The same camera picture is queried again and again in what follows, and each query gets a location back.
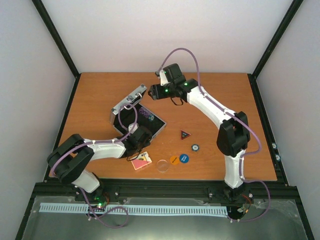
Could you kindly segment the blue green chip stack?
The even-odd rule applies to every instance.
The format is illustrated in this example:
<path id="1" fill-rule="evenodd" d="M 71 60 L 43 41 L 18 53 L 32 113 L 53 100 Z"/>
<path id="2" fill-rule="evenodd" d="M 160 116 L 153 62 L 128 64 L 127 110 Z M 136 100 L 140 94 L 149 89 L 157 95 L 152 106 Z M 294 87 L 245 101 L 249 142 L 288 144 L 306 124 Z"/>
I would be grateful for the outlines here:
<path id="1" fill-rule="evenodd" d="M 151 121 L 151 122 L 154 120 L 154 118 L 155 118 L 155 116 L 152 115 L 152 114 L 148 116 L 148 120 Z"/>
<path id="2" fill-rule="evenodd" d="M 193 145 L 191 146 L 191 149 L 192 149 L 192 151 L 197 152 L 197 151 L 199 151 L 200 147 L 199 147 L 198 144 L 193 144 Z"/>

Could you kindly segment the purple poker chip stack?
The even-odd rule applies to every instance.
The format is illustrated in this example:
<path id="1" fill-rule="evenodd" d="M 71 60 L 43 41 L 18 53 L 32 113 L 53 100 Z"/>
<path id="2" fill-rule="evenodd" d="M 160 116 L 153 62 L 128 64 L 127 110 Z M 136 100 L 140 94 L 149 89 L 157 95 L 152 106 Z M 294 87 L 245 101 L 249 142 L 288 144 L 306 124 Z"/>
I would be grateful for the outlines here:
<path id="1" fill-rule="evenodd" d="M 148 110 L 148 109 L 146 109 L 146 108 L 144 108 L 144 107 L 141 107 L 140 109 L 139 109 L 139 113 L 142 115 L 142 116 L 144 116 L 145 118 L 149 118 L 150 117 L 150 115 L 152 115 L 152 113 Z"/>

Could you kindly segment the triangular all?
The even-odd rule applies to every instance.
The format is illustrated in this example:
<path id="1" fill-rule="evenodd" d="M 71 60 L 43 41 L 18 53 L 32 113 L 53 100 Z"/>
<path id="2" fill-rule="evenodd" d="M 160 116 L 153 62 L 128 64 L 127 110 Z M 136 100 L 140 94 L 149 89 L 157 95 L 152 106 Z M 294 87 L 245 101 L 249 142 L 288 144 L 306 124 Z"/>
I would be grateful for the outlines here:
<path id="1" fill-rule="evenodd" d="M 190 136 L 191 136 L 190 133 L 188 133 L 188 132 L 186 132 L 186 131 L 184 131 L 182 129 L 180 130 L 180 139 L 181 140 L 185 140 L 186 138 L 188 138 Z"/>

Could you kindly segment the aluminium poker case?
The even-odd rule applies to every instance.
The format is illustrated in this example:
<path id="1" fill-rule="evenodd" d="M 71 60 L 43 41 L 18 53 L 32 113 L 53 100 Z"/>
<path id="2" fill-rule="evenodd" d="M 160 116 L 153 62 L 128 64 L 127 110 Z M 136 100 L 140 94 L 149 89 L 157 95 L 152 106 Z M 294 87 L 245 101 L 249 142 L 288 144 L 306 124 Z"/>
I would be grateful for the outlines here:
<path id="1" fill-rule="evenodd" d="M 140 84 L 111 108 L 109 121 L 121 136 L 110 140 L 110 143 L 119 144 L 122 142 L 131 144 L 136 148 L 145 148 L 164 130 L 167 123 L 156 113 L 141 104 L 146 92 L 147 87 L 144 84 Z M 141 107 L 146 108 L 154 115 L 153 121 L 149 121 L 148 118 L 139 113 Z M 137 123 L 139 127 L 133 134 L 130 134 L 128 133 L 128 126 L 132 123 Z"/>

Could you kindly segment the pink yellow card deck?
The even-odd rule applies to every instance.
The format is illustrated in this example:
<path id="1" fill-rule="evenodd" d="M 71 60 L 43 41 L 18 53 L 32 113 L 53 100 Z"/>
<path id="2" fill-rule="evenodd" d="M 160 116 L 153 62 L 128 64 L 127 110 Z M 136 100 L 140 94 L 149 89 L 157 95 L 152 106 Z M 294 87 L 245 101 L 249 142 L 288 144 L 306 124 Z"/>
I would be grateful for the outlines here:
<path id="1" fill-rule="evenodd" d="M 152 163 L 152 159 L 149 156 L 149 153 L 147 151 L 144 151 L 142 153 L 139 153 L 137 156 L 132 157 L 130 159 L 130 162 L 134 168 L 134 170 L 139 170 L 149 164 Z"/>

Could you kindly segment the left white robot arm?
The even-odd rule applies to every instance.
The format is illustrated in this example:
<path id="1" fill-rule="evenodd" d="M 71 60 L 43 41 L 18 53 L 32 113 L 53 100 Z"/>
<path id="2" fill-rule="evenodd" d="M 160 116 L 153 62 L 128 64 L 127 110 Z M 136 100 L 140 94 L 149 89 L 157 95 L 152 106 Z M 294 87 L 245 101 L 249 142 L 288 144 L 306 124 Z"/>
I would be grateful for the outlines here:
<path id="1" fill-rule="evenodd" d="M 129 158 L 148 147 L 152 138 L 150 130 L 134 124 L 125 135 L 110 140 L 90 140 L 73 134 L 47 157 L 50 174 L 62 184 L 82 188 L 92 201 L 99 201 L 103 198 L 104 188 L 98 177 L 86 170 L 88 163 L 107 158 Z"/>

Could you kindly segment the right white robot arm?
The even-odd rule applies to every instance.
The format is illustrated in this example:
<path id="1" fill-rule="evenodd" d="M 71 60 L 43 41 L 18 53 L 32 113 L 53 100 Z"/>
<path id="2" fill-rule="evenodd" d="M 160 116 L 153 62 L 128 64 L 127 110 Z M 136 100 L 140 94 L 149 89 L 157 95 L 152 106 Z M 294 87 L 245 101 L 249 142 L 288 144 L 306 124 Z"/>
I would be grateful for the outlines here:
<path id="1" fill-rule="evenodd" d="M 219 191 L 228 201 L 234 202 L 244 191 L 243 159 L 251 139 L 247 115 L 225 107 L 201 86 L 200 82 L 186 79 L 178 64 L 174 63 L 155 72 L 159 84 L 150 87 L 153 100 L 178 98 L 200 110 L 218 128 L 216 145 L 225 160 L 224 186 Z"/>

